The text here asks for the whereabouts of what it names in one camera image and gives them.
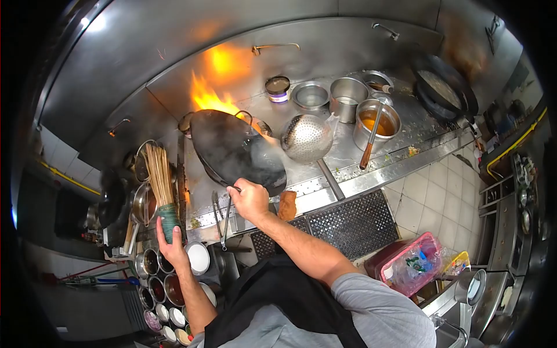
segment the metal backsplash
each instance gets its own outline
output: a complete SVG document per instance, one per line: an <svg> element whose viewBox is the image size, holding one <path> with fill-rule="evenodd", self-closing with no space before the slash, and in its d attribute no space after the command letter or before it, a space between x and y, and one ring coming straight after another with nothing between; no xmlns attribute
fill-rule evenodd
<svg viewBox="0 0 557 348"><path fill-rule="evenodd" d="M337 15L336 0L112 1L61 68L41 116L81 152L109 115L146 81L227 37L272 23Z"/></svg>
<svg viewBox="0 0 557 348"><path fill-rule="evenodd" d="M381 23L400 34L372 29ZM408 23L373 18L334 17L276 24L240 34L191 55L147 83L147 88L174 117L197 107L190 95L194 81L210 86L223 99L234 102L265 91L265 81L284 75L291 82L363 69L383 69L405 64L403 51L418 43L426 52L439 50L442 36ZM262 48L277 43L295 46Z"/></svg>
<svg viewBox="0 0 557 348"><path fill-rule="evenodd" d="M473 1L443 0L436 30L444 35L440 56L470 82L480 113L511 77L522 45L494 13ZM486 29L495 28L490 46Z"/></svg>

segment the tongs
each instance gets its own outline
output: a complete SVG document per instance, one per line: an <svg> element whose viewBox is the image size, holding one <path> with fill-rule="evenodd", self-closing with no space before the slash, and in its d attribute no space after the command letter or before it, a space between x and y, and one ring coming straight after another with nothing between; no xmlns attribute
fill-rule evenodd
<svg viewBox="0 0 557 348"><path fill-rule="evenodd" d="M239 188L237 188L236 186L233 186L236 190L238 190L238 192L241 192L241 190ZM230 205L232 204L232 196L228 195L228 206L226 207L226 215L224 216L224 233L221 230L221 224L219 224L218 221L218 216L217 216L217 210L219 211L219 214L221 215L222 218L222 213L221 213L221 209L218 206L218 197L217 197L217 192L213 191L213 194L211 195L211 201L213 203L213 213L214 213L214 219L217 222L217 231L218 231L218 236L221 239L221 246L222 246L222 251L226 251L226 232L228 231L228 221L230 220Z"/></svg>

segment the man's right arm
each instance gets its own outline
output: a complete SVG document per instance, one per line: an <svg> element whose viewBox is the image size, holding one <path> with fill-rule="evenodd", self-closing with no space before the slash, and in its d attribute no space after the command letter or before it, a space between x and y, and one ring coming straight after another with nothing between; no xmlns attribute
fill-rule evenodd
<svg viewBox="0 0 557 348"><path fill-rule="evenodd" d="M227 189L236 210L278 243L305 274L331 287L341 275L358 272L338 249L269 212L269 196L263 186L242 178L236 181L235 186L242 190L241 193L232 187Z"/></svg>

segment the black wok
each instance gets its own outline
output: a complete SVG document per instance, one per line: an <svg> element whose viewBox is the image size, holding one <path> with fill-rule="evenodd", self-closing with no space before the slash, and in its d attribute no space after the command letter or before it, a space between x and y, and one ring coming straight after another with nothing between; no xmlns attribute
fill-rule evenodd
<svg viewBox="0 0 557 348"><path fill-rule="evenodd" d="M456 71L455 68L446 64L441 58L424 53L414 53L410 60L410 67L420 88L439 106L463 115L468 122L474 123L473 117L478 113L478 101L470 84ZM455 92L460 100L461 107L457 108L441 96L431 85L425 81L418 71L429 71L445 81Z"/></svg>
<svg viewBox="0 0 557 348"><path fill-rule="evenodd" d="M193 147L205 172L217 184L238 178L261 184L269 196L286 188L286 171L274 148L245 121L218 110L200 110L190 121Z"/></svg>

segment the fire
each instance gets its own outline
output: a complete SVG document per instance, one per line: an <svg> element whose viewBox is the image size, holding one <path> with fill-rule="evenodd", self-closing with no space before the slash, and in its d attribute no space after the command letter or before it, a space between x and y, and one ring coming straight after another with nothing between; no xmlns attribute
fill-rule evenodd
<svg viewBox="0 0 557 348"><path fill-rule="evenodd" d="M197 104L196 111L203 109L213 109L223 112L227 112L231 115L235 115L240 111L236 105L232 102L232 96L229 93L224 93L224 101L222 101L217 93L212 89L206 82L205 78L201 76L197 78L196 73L192 70L192 87L191 87L191 97L192 100ZM249 122L246 120L244 114L236 115L237 118ZM258 133L261 133L261 128L254 121L251 125Z"/></svg>

